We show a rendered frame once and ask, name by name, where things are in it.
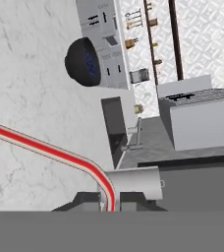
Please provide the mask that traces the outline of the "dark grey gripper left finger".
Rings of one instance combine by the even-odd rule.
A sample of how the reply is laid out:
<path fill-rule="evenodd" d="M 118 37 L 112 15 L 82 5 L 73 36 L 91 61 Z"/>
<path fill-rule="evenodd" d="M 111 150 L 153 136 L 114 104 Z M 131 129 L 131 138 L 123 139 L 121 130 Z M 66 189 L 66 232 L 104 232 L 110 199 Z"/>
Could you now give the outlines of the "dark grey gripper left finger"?
<path fill-rule="evenodd" d="M 100 194 L 98 192 L 78 192 L 72 202 L 54 209 L 54 212 L 99 212 Z"/>

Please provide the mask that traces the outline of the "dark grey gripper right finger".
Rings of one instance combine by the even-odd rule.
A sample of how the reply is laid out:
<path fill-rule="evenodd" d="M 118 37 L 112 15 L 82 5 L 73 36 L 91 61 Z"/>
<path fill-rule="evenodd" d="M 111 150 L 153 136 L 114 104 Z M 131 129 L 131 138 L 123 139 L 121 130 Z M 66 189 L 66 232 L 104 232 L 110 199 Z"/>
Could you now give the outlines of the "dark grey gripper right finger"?
<path fill-rule="evenodd" d="M 122 192 L 120 194 L 121 212 L 166 212 L 155 200 L 146 200 L 142 192 Z"/>

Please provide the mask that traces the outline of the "pale grey cylinder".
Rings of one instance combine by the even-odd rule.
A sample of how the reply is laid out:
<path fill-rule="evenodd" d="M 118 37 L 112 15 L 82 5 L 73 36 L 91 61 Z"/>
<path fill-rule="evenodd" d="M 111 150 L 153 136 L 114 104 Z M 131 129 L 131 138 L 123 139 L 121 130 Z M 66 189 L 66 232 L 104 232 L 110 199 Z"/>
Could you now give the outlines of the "pale grey cylinder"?
<path fill-rule="evenodd" d="M 163 180 L 157 166 L 122 168 L 107 171 L 106 175 L 112 182 L 116 201 L 125 192 L 142 192 L 146 200 L 162 200 Z"/>

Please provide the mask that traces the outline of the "dark grey cabinet front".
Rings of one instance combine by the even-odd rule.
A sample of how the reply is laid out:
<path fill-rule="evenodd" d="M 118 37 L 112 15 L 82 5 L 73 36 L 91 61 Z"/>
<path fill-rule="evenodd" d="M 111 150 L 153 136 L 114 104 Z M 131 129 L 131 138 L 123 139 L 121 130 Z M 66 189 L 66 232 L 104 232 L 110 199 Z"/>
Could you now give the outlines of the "dark grey cabinet front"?
<path fill-rule="evenodd" d="M 171 212 L 224 212 L 224 156 L 139 162 L 157 165 L 165 182 L 161 208 Z"/>

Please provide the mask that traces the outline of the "dark glass oven door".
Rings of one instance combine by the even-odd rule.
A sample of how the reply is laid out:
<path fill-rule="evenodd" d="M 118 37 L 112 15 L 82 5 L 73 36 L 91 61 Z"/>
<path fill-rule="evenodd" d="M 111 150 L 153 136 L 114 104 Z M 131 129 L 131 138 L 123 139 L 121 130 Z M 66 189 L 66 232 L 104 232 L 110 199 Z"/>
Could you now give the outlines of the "dark glass oven door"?
<path fill-rule="evenodd" d="M 105 98 L 101 101 L 101 106 L 113 164 L 117 167 L 123 153 L 121 147 L 128 143 L 121 98 Z"/>

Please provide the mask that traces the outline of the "grey box-shaped range hood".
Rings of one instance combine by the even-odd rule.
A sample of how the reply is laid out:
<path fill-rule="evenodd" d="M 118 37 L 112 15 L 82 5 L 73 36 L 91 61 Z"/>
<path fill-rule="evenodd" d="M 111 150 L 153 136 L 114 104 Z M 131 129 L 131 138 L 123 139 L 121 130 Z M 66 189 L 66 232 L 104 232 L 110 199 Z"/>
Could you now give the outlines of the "grey box-shaped range hood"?
<path fill-rule="evenodd" d="M 224 88 L 211 76 L 157 87 L 159 114 L 176 151 L 224 147 Z"/>

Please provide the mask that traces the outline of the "small silver box appliance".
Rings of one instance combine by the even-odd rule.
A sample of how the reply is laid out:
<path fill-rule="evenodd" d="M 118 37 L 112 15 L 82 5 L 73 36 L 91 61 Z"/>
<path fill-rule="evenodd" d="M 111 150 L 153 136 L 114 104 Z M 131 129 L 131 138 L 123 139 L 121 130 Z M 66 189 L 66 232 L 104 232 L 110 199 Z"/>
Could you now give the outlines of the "small silver box appliance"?
<path fill-rule="evenodd" d="M 131 83 L 140 83 L 149 80 L 149 73 L 147 68 L 142 68 L 130 73 Z"/>

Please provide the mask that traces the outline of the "silver hanging utensils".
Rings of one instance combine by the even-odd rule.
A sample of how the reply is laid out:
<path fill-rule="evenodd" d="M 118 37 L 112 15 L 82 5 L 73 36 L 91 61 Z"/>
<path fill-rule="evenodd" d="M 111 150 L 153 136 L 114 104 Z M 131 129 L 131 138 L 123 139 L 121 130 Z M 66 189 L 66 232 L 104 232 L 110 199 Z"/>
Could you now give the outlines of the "silver hanging utensils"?
<path fill-rule="evenodd" d="M 141 9 L 126 13 L 125 18 L 126 18 L 126 28 L 128 30 L 143 26 Z"/>

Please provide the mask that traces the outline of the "dark brown wall rail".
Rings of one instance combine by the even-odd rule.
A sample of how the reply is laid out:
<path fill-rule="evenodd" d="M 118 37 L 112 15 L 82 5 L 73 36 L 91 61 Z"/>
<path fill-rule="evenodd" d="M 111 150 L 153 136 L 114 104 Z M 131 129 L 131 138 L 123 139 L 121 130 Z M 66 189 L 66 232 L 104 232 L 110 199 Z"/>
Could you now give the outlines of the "dark brown wall rail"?
<path fill-rule="evenodd" d="M 158 86 L 158 78 L 157 78 L 157 71 L 155 67 L 155 59 L 154 59 L 154 51 L 153 51 L 153 46 L 152 46 L 152 35 L 151 35 L 151 29 L 149 25 L 149 16 L 148 16 L 148 9 L 147 9 L 147 0 L 143 0 L 143 7 L 144 7 L 144 13 L 145 13 L 145 19 L 146 19 L 146 28 L 147 28 L 147 35 L 148 35 L 148 42 L 149 42 L 149 50 L 150 50 L 150 57 L 151 57 L 151 64 L 152 64 L 152 69 L 153 69 L 153 75 L 154 75 L 154 84 L 155 84 L 155 89 L 157 91 L 157 86 Z"/>
<path fill-rule="evenodd" d="M 180 47 L 180 40 L 179 40 L 179 30 L 178 30 L 178 23 L 177 23 L 175 0 L 168 0 L 168 5 L 169 5 L 171 31 L 172 31 L 172 37 L 173 37 L 177 78 L 178 78 L 178 81 L 181 81 L 181 80 L 184 80 L 184 73 L 183 73 L 183 65 L 182 65 L 182 56 L 181 56 L 181 47 Z"/>

